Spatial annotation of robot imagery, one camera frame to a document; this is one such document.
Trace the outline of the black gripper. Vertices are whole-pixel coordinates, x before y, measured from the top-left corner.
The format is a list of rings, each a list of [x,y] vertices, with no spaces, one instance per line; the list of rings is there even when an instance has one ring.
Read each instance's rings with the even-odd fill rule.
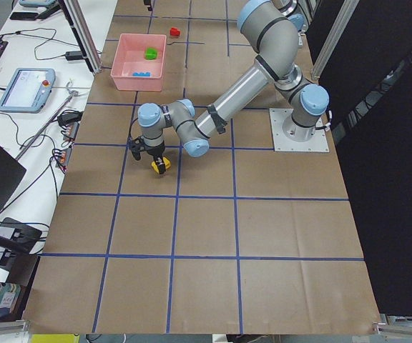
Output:
[[[145,151],[152,156],[154,159],[156,159],[156,166],[157,166],[157,171],[158,174],[164,174],[166,172],[166,164],[165,164],[165,158],[164,152],[165,152],[165,145],[160,144],[158,146],[145,146]]]

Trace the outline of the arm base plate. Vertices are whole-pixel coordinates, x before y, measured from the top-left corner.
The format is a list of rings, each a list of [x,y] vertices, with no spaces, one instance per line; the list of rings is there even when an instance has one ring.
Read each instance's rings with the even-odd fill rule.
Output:
[[[328,153],[330,149],[325,130],[317,130],[317,125],[322,124],[322,119],[318,117],[315,126],[303,128],[293,121],[292,112],[292,109],[269,109],[274,151]]]

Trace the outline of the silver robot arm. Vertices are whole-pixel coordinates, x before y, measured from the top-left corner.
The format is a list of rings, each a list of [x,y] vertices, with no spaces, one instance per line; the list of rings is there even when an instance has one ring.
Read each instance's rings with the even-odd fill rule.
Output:
[[[135,160],[143,152],[152,157],[158,174],[168,168],[164,158],[164,130],[173,128],[191,157],[200,157],[210,148],[215,134],[225,133],[230,119],[250,103],[268,84],[289,102],[293,110],[283,122],[283,133],[292,141],[306,142],[320,130],[317,125],[327,113],[328,92],[309,82],[295,64],[298,28],[271,1],[249,1],[237,18],[237,28],[256,53],[253,65],[217,100],[195,115],[192,102],[180,99],[166,105],[145,103],[137,112],[141,136],[128,139]]]
[[[305,17],[298,8],[297,0],[274,0],[274,5],[278,11],[287,17],[297,29],[298,33],[303,30]]]

